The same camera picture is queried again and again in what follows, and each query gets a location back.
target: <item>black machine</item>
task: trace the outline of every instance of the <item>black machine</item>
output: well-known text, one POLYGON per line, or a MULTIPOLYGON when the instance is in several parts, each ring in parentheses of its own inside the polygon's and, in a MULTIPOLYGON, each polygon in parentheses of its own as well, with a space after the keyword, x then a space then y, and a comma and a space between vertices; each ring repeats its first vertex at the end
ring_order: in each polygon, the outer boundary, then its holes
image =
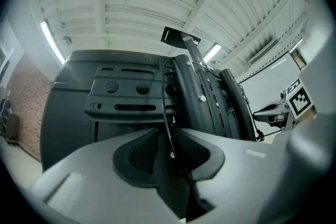
POLYGON ((191 58, 113 50, 69 56, 41 126, 45 172, 27 199, 58 223, 292 218, 331 166, 334 136, 311 131, 335 129, 334 116, 257 143, 231 72, 206 65, 197 37, 166 27, 161 41, 191 58), (318 144, 325 158, 301 143, 318 144))
POLYGON ((163 126, 163 80, 168 121, 174 117, 176 127, 255 141, 246 102, 231 72, 211 71, 188 35, 166 27, 163 37, 188 49, 192 59, 113 50, 74 51, 69 56, 45 107, 44 170, 82 146, 163 126))

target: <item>ceiling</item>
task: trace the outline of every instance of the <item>ceiling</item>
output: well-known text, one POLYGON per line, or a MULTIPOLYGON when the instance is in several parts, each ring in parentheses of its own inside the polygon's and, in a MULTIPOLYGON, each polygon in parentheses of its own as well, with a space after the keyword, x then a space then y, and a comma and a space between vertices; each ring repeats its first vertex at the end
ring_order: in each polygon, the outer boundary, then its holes
POLYGON ((165 26, 202 39, 203 53, 237 81, 248 78, 290 50, 307 25, 307 0, 28 0, 36 25, 47 19, 67 57, 73 50, 116 49, 175 56, 161 43, 165 26), (70 37, 68 45, 64 37, 70 37), (279 43, 256 64, 248 60, 272 39, 279 43))

